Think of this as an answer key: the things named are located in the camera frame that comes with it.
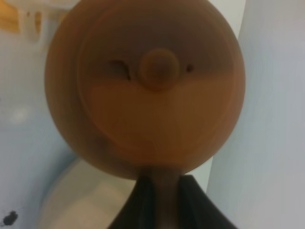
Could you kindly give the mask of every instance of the small round knob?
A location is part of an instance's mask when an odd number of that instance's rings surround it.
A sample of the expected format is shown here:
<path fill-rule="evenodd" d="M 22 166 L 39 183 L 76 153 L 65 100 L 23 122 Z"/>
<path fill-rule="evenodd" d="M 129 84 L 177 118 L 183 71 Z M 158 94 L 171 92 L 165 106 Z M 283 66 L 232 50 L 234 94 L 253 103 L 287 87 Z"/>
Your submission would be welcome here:
<path fill-rule="evenodd" d="M 154 49 L 142 58 L 139 77 L 149 88 L 165 89 L 179 78 L 179 71 L 179 60 L 172 51 Z"/>

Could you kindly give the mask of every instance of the orange circular object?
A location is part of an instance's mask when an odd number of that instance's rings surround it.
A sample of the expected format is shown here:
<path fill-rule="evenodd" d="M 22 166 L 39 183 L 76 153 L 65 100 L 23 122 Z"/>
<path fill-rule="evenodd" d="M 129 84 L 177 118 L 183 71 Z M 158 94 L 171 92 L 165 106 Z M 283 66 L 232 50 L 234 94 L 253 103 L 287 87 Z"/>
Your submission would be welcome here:
<path fill-rule="evenodd" d="M 232 132 L 244 63 L 208 1 L 81 1 L 46 64 L 46 95 L 66 141 L 109 173 L 188 172 Z"/>

